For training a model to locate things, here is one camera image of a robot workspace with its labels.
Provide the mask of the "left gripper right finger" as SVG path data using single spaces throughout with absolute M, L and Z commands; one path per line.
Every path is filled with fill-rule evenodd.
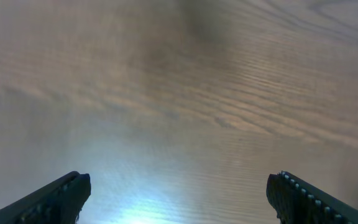
M 270 174 L 266 195 L 282 224 L 358 224 L 358 210 L 297 176 Z

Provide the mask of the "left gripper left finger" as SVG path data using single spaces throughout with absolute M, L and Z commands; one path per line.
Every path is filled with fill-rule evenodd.
M 90 175 L 72 171 L 0 209 L 0 224 L 76 224 L 90 195 Z

